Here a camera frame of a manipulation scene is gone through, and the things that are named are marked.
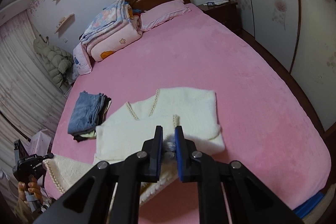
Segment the person left hand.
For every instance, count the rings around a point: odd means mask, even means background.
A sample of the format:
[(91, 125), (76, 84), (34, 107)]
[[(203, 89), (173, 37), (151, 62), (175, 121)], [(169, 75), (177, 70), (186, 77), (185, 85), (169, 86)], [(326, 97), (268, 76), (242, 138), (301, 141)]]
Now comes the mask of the person left hand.
[(28, 205), (25, 192), (34, 195), (41, 203), (43, 203), (41, 187), (38, 185), (38, 181), (34, 176), (30, 176), (28, 184), (21, 181), (18, 182), (18, 200), (21, 200)]

